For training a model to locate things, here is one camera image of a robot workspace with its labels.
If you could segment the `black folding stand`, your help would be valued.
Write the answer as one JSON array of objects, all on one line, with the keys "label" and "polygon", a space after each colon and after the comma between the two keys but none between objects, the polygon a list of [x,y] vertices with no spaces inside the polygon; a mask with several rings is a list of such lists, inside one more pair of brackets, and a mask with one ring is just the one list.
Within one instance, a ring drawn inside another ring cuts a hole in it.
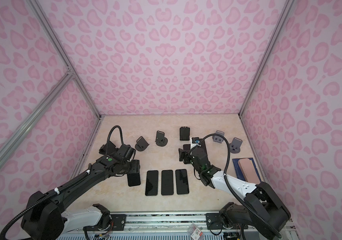
[{"label": "black folding stand", "polygon": [[102,145],[99,149],[100,155],[111,155],[112,153],[116,152],[118,148],[114,143],[108,141],[106,144]]},{"label": "black folding stand", "polygon": [[190,139],[190,128],[189,127],[180,127],[179,139],[180,139],[180,141],[189,141],[189,139]]}]

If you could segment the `aluminium corner post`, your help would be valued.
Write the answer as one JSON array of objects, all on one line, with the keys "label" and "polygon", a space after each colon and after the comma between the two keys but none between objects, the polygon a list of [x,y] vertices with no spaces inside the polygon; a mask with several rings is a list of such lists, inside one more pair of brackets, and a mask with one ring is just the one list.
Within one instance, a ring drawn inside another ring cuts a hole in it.
[{"label": "aluminium corner post", "polygon": [[91,98],[91,95],[86,90],[85,85],[83,84],[81,78],[79,77],[78,73],[75,70],[75,67],[73,63],[71,62],[69,55],[67,54],[63,44],[61,43],[58,35],[54,31],[46,13],[44,12],[42,6],[40,5],[39,1],[35,0],[28,0],[27,4],[29,5],[30,9],[32,10],[33,14],[37,18],[39,24],[45,31],[48,39],[50,40],[51,44],[53,45],[53,48],[56,50],[57,54],[59,55],[60,59],[63,61],[65,66],[67,67],[70,74],[74,76],[74,81],[79,88],[81,94],[85,98],[86,103],[91,108],[92,112],[96,116],[98,120],[102,118],[102,115],[100,114],[99,110],[96,107],[96,104]]},{"label": "aluminium corner post", "polygon": [[274,30],[271,33],[271,37],[268,41],[268,44],[266,46],[266,49],[264,50],[264,53],[262,55],[262,58],[260,60],[260,63],[258,65],[258,68],[256,70],[256,73],[254,75],[254,78],[251,82],[250,88],[246,94],[244,103],[240,109],[239,112],[239,118],[242,119],[245,116],[245,112],[246,109],[251,101],[251,97],[257,87],[257,84],[261,78],[261,75],[263,74],[263,71],[265,70],[268,61],[270,59],[270,57],[272,56],[272,53],[279,41],[279,38],[281,36],[281,34],[284,32],[284,28],[287,25],[287,22],[292,14],[292,11],[295,9],[297,5],[297,1],[295,0],[288,0],[285,2],[284,4],[284,8],[282,9],[282,12],[278,18],[276,27],[274,28]]}]

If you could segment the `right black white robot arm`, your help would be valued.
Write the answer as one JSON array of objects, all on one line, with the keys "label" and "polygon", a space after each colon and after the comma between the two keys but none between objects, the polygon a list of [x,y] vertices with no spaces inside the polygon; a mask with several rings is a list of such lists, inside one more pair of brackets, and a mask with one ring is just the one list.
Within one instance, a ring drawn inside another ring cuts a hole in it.
[{"label": "right black white robot arm", "polygon": [[229,202],[220,210],[225,228],[248,225],[255,227],[268,240],[282,238],[280,232],[291,219],[291,214],[269,184],[248,183],[230,176],[227,173],[230,153],[223,170],[210,163],[200,145],[189,151],[179,149],[178,153],[181,161],[192,164],[205,186],[229,193],[239,202]]}]

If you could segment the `blue phone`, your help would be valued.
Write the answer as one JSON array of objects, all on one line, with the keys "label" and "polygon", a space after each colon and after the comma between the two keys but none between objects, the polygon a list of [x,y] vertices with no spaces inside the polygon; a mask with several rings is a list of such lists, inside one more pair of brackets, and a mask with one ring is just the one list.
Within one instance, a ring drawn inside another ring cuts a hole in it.
[{"label": "blue phone", "polygon": [[183,150],[184,150],[184,151],[190,151],[190,149],[191,149],[191,144],[185,144],[185,145],[183,145]]}]

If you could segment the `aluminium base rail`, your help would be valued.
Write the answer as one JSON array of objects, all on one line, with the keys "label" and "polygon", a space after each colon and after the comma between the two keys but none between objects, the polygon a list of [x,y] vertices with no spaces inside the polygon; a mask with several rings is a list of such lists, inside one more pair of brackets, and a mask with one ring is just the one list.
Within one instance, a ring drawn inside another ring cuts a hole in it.
[{"label": "aluminium base rail", "polygon": [[189,229],[198,228],[205,240],[262,240],[256,227],[244,224],[231,228],[219,223],[219,211],[115,212],[111,231],[84,232],[76,229],[61,240],[190,240]]}]

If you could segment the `round stand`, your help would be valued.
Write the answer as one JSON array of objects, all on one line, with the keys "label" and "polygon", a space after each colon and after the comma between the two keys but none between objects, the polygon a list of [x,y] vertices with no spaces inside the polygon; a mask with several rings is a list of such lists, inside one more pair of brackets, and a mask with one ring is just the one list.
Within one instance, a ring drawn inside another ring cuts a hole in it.
[{"label": "round stand", "polygon": [[140,136],[135,144],[135,149],[139,152],[145,151],[150,144],[146,141],[143,136]]},{"label": "round stand", "polygon": [[165,137],[165,133],[157,131],[156,133],[156,145],[159,147],[165,147],[168,144],[168,139]]},{"label": "round stand", "polygon": [[217,130],[215,135],[212,136],[212,139],[215,143],[222,143],[224,141],[225,132]]},{"label": "round stand", "polygon": [[243,143],[242,139],[239,138],[233,138],[232,142],[230,144],[230,152],[232,154],[238,154],[241,151],[241,145]]}]

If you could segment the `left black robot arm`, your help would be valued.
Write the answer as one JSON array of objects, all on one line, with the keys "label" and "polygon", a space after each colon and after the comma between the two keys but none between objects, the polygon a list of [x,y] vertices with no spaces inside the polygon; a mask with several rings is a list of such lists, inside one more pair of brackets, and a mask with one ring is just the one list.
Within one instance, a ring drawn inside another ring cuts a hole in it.
[{"label": "left black robot arm", "polygon": [[28,200],[21,228],[33,240],[55,240],[61,234],[83,227],[105,230],[111,226],[110,211],[101,204],[69,212],[67,208],[98,183],[140,170],[136,150],[129,145],[107,152],[67,183],[46,193],[35,192]]}]

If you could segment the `small red white packet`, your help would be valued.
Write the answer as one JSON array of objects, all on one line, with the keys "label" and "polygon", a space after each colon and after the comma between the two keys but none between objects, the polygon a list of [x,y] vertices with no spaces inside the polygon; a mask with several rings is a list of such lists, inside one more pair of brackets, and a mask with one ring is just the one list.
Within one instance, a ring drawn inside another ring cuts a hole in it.
[{"label": "small red white packet", "polygon": [[204,240],[204,233],[195,224],[191,224],[187,233],[188,233],[191,240]]}]

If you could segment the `purple phone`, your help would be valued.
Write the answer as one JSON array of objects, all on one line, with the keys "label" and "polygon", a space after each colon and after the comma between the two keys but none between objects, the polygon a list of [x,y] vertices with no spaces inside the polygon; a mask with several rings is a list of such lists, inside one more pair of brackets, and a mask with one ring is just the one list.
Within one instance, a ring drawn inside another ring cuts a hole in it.
[{"label": "purple phone", "polygon": [[171,196],[174,194],[173,185],[173,170],[163,170],[162,171],[162,196]]}]

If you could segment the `pink phone case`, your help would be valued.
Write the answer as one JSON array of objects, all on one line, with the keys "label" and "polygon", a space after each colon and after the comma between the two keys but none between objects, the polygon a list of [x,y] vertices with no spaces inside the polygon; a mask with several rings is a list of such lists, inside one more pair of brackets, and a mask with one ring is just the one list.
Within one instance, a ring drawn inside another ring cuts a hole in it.
[{"label": "pink phone case", "polygon": [[260,184],[261,180],[251,159],[240,159],[238,165],[246,182]]}]

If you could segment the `green phone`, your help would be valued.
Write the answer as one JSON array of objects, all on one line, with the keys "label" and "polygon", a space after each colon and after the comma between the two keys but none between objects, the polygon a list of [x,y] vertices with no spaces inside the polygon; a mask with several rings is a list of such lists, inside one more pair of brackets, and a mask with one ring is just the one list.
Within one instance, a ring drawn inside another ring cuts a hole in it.
[{"label": "green phone", "polygon": [[146,196],[157,196],[159,186],[159,171],[152,170],[147,172],[146,178]]},{"label": "green phone", "polygon": [[128,186],[136,187],[141,185],[140,173],[127,174]]}]

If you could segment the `right aluminium corner post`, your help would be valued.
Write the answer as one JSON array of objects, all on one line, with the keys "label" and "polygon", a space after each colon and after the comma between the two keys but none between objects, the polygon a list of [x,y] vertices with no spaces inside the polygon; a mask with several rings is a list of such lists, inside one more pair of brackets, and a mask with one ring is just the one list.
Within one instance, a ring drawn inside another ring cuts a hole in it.
[{"label": "right aluminium corner post", "polygon": [[284,8],[282,9],[282,12],[278,18],[276,27],[274,28],[274,30],[271,33],[271,37],[268,41],[268,44],[266,46],[266,49],[264,50],[264,53],[262,55],[262,58],[260,60],[260,63],[258,65],[258,68],[256,70],[256,73],[254,75],[254,78],[251,82],[250,88],[246,94],[244,103],[240,109],[239,112],[239,118],[242,119],[245,116],[245,112],[246,109],[251,101],[251,97],[257,87],[257,84],[261,78],[261,75],[263,74],[263,71],[265,70],[268,61],[270,59],[270,57],[272,56],[272,53],[279,41],[279,38],[281,36],[281,34],[284,32],[284,28],[287,25],[287,22],[292,14],[292,11],[295,9],[297,5],[297,1],[295,0],[288,0],[285,2],[284,4]]}]

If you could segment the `left aluminium corner post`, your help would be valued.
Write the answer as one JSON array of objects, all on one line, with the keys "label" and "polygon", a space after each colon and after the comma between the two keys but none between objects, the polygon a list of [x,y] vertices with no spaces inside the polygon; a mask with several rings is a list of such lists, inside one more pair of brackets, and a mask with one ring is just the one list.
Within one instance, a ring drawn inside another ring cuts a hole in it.
[{"label": "left aluminium corner post", "polygon": [[61,43],[58,35],[54,31],[46,13],[44,12],[42,6],[40,5],[39,1],[35,0],[28,0],[27,4],[29,5],[30,9],[32,10],[33,14],[37,18],[39,24],[45,31],[48,39],[50,40],[51,44],[53,45],[53,48],[56,50],[57,54],[59,55],[60,59],[63,61],[65,66],[67,67],[70,74],[74,76],[74,81],[79,88],[81,94],[85,98],[86,103],[91,108],[92,112],[96,116],[98,120],[102,118],[102,115],[100,114],[99,110],[96,107],[96,104],[91,98],[91,95],[86,90],[85,85],[83,84],[81,78],[79,77],[78,73],[75,70],[75,67],[73,63],[71,62],[69,55],[67,54],[63,44]]}]

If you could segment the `aluminium diagonal frame bar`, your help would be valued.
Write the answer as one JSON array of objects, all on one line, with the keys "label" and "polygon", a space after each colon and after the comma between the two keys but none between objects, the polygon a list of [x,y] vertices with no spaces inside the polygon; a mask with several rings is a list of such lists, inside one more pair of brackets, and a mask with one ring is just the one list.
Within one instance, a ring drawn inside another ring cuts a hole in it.
[{"label": "aluminium diagonal frame bar", "polygon": [[33,130],[40,121],[48,108],[56,101],[69,82],[73,79],[74,72],[68,71],[36,106],[33,112],[22,122],[22,124],[13,132],[11,137],[0,147],[0,170],[5,165],[10,156],[25,140],[27,135]]}]

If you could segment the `silver phone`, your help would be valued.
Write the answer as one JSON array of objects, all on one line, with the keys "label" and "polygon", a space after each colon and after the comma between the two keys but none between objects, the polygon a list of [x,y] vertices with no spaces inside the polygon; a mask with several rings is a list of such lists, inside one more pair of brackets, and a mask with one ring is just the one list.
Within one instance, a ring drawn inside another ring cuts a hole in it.
[{"label": "silver phone", "polygon": [[204,150],[204,152],[207,154],[206,143],[203,139],[199,139],[199,145]]}]

